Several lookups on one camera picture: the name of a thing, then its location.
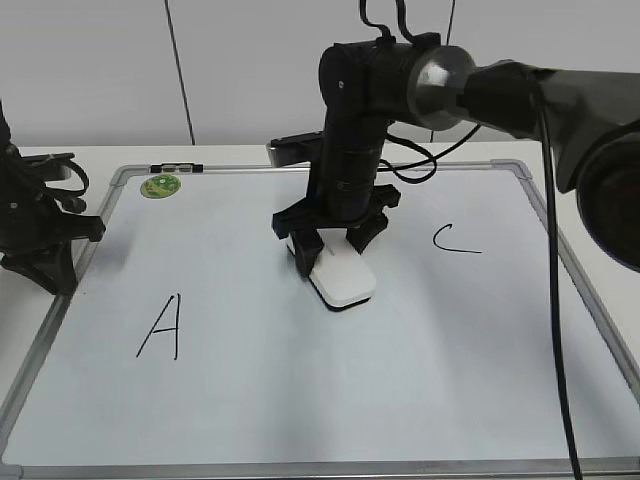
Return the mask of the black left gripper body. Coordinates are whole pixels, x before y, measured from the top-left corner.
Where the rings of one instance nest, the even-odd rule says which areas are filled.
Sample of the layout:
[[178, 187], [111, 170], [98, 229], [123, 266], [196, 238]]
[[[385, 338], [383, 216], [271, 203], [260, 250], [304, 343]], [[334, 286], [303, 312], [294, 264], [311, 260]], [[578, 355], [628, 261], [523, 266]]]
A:
[[98, 242], [104, 235], [103, 220], [83, 214], [89, 187], [84, 169], [73, 159], [70, 178], [47, 182], [49, 155], [24, 157], [13, 144], [1, 153], [3, 250], [39, 250], [81, 239]]

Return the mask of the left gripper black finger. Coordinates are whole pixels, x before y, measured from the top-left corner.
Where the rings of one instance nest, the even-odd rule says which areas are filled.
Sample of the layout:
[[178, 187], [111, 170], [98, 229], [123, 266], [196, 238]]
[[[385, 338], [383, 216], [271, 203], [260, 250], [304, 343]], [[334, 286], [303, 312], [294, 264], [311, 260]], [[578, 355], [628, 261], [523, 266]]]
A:
[[1, 266], [31, 280], [52, 295], [70, 295], [78, 285], [70, 241], [26, 254], [5, 254]]

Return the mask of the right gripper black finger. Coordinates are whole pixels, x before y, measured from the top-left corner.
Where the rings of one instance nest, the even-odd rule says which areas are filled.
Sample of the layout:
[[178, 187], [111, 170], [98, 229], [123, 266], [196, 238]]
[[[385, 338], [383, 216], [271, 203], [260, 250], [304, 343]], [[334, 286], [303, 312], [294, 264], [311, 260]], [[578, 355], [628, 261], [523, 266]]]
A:
[[324, 248], [324, 242], [316, 229], [294, 231], [291, 239], [296, 268], [302, 277], [308, 277]]
[[379, 213], [366, 220], [362, 225], [349, 228], [347, 241], [358, 254], [362, 254], [367, 246], [387, 228], [388, 223], [387, 216], [384, 213]]

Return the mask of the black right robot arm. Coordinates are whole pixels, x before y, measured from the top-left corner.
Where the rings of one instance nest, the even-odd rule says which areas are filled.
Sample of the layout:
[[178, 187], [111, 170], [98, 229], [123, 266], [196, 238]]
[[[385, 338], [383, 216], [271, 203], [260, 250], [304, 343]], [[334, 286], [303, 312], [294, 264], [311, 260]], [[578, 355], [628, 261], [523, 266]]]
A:
[[398, 192], [375, 182], [395, 122], [441, 131], [469, 121], [547, 144], [555, 183], [574, 192], [595, 243], [629, 269], [639, 266], [639, 77], [545, 69], [505, 60], [478, 66], [435, 34], [416, 44], [385, 39], [335, 44], [319, 62], [323, 130], [271, 143], [276, 166], [309, 162], [305, 197], [274, 214], [308, 276], [320, 231], [343, 228], [357, 251], [387, 226]]

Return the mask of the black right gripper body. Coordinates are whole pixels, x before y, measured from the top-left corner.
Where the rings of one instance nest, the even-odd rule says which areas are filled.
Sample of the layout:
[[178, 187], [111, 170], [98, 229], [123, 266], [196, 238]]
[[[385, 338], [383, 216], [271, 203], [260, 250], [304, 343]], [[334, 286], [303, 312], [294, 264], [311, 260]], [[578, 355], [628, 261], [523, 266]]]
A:
[[358, 227], [388, 206], [397, 206], [395, 187], [374, 185], [384, 139], [339, 130], [323, 131], [321, 157], [309, 162], [305, 197], [275, 213], [272, 229], [286, 237], [297, 230]]

